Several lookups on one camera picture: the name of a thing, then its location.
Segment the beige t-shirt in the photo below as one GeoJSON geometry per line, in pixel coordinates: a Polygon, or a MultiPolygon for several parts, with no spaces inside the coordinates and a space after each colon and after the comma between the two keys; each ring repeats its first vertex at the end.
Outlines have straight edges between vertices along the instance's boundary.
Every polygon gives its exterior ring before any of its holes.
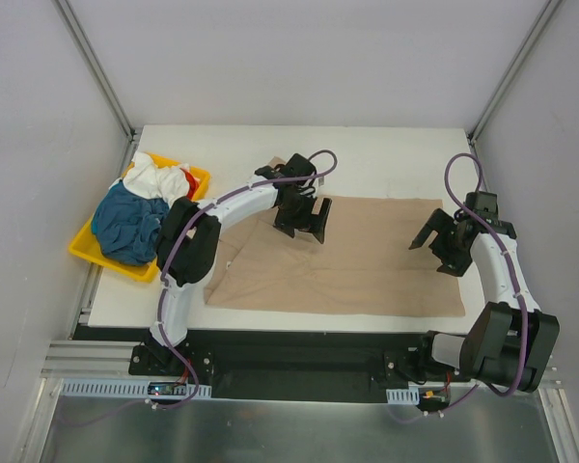
{"type": "Polygon", "coordinates": [[[282,313],[462,317],[459,284],[411,241],[439,200],[335,196],[318,242],[273,226],[275,210],[223,231],[204,289],[214,307],[282,313]]]}

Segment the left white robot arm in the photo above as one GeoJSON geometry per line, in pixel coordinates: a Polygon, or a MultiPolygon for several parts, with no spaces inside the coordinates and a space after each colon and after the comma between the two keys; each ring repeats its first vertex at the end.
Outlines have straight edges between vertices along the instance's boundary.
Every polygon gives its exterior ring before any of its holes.
{"type": "Polygon", "coordinates": [[[337,166],[332,150],[308,157],[296,153],[286,163],[258,168],[246,183],[218,198],[174,203],[156,241],[161,292],[150,328],[159,343],[151,356],[155,368],[173,375],[183,367],[185,354],[177,345],[186,339],[194,293],[213,271],[222,232],[274,209],[276,230],[289,237],[304,232],[322,243],[332,200],[317,197],[317,183],[337,166]]]}

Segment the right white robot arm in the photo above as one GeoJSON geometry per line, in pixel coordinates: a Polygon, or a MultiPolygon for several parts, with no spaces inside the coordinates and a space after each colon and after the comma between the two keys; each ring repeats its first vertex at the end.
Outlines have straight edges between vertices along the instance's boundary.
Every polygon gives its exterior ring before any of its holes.
{"type": "Polygon", "coordinates": [[[485,305],[465,335],[427,332],[415,356],[417,373],[433,381],[456,369],[498,395],[535,391],[560,324],[541,311],[527,287],[514,226],[500,219],[496,195],[470,192],[455,215],[435,209],[410,247],[423,245],[439,259],[440,273],[462,277],[477,266],[485,305]]]}

